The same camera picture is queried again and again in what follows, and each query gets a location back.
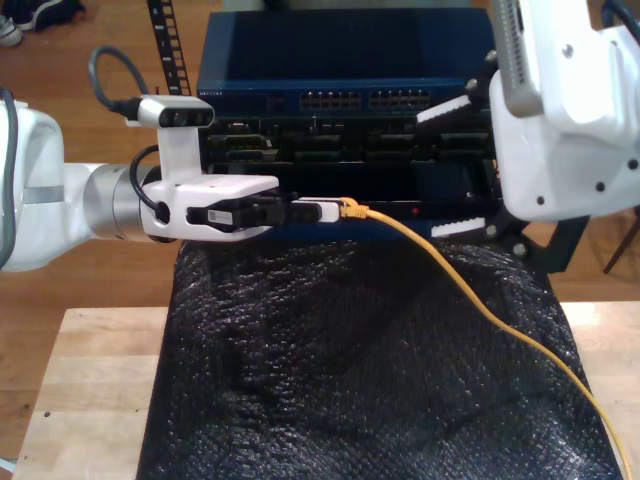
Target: cable plug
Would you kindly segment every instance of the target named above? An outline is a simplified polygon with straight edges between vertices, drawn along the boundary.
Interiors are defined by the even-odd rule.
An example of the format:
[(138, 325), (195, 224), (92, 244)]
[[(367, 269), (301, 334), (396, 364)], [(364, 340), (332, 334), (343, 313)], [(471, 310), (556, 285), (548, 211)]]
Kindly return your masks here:
[(342, 197), (340, 201), (344, 203), (340, 207), (340, 216), (343, 218), (367, 218), (369, 207), (360, 205), (353, 198)]
[(130, 122), (138, 121), (138, 108), (140, 108), (142, 97), (132, 97), (127, 100), (114, 100), (109, 108), (114, 113), (119, 113)]

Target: sneaker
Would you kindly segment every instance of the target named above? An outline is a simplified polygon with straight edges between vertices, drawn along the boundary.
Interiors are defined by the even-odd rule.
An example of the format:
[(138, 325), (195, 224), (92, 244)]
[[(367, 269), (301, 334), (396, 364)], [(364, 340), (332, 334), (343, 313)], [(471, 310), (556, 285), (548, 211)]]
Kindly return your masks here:
[(0, 15), (0, 46), (13, 47), (22, 40), (22, 32), (16, 28), (11, 19)]
[(22, 30), (39, 32), (73, 20), (85, 8), (80, 0), (5, 0), (3, 13)]
[(31, 6), (29, 0), (5, 0), (2, 15), (13, 20), (13, 24), (20, 30), (31, 30)]
[(39, 32), (51, 25), (69, 23), (76, 13), (86, 10), (80, 0), (31, 0), (31, 11), (31, 25)]

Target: black textured cover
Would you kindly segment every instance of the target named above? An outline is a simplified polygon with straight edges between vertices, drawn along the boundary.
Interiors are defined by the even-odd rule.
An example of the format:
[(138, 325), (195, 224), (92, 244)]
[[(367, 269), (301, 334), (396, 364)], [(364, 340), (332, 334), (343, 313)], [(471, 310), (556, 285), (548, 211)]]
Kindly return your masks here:
[[(548, 285), (441, 246), (584, 380)], [(593, 408), (409, 241), (183, 245), (138, 480), (619, 479)]]

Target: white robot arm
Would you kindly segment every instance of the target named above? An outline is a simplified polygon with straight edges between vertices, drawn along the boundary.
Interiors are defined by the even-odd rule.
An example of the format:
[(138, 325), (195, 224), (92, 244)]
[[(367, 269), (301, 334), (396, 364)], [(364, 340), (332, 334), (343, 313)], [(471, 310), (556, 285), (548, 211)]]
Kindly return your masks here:
[[(0, 103), (0, 151), (8, 153), (0, 169), (3, 180), (13, 179), (2, 182), (13, 186), (13, 192), (3, 189), (13, 193), (13, 205), (3, 199), (0, 233), (7, 238), (4, 249), (10, 249), (8, 259), (0, 259), (3, 270), (40, 268), (93, 238), (235, 242), (284, 223), (338, 221), (337, 200), (284, 197), (276, 177), (203, 174), (198, 128), (211, 124), (214, 111), (202, 100), (142, 95), (130, 101), (135, 111), (129, 111), (127, 124), (154, 128), (158, 135), (158, 146), (143, 150), (131, 166), (65, 163), (55, 120), (19, 102), (12, 158), (8, 147), (15, 143), (15, 125), (5, 112), (12, 113), (14, 104)], [(160, 178), (152, 168), (138, 166), (143, 155), (155, 151)]]
[(640, 47), (585, 0), (494, 1), (490, 102), (506, 208), (528, 221), (640, 204)]

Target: patch panel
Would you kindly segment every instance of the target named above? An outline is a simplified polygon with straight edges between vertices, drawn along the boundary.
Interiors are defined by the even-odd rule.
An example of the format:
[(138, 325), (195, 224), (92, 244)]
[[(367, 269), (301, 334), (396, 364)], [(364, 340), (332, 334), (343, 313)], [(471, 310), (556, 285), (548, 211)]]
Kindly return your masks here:
[(359, 110), (358, 92), (307, 92), (300, 94), (300, 110)]
[(369, 110), (424, 110), (431, 105), (426, 90), (379, 90), (369, 94)]

